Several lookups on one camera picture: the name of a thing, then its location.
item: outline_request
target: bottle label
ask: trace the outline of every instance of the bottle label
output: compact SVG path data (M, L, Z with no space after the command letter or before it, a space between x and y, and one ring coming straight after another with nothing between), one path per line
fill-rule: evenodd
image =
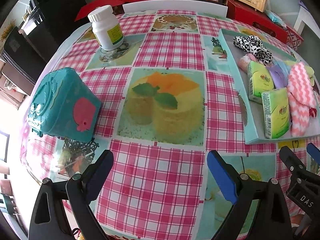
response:
M96 36L96 40L97 40L97 42L99 43L99 45L101 47L100 41L99 41L99 39L98 39L98 37L97 37L97 35L95 33L94 33L94 36Z
M112 29L108 30L109 38L113 45L117 44L123 38L120 24L117 24Z

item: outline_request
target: pink sticker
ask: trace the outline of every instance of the pink sticker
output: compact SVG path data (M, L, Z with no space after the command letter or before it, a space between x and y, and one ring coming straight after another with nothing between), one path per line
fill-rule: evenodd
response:
M96 107L87 99L79 98L73 107L73 119L77 126L77 131L90 130Z

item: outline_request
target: white bottle cap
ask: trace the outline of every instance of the white bottle cap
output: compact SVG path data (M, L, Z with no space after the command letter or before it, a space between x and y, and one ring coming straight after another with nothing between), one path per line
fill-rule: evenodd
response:
M113 9L111 5L105 5L89 13L88 18L89 18L89 21L93 23L93 22L101 21L108 18L112 13L113 13Z

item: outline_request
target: white chair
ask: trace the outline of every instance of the white chair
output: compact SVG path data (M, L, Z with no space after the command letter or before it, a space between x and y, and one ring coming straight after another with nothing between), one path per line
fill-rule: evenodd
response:
M148 0L123 5L125 13L147 10L188 10L227 16L228 7L220 4L194 0Z
M305 25L308 25L309 28L318 36L320 39L320 29L316 21L312 17L309 11L307 11L303 6L300 6L300 11L294 24L294 29L301 35L302 30Z

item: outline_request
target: pink striped cloth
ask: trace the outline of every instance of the pink striped cloth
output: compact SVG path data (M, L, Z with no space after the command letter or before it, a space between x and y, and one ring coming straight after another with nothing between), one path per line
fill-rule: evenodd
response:
M302 62L292 66L287 87L292 137L303 136L309 125L309 108L316 108L310 79Z

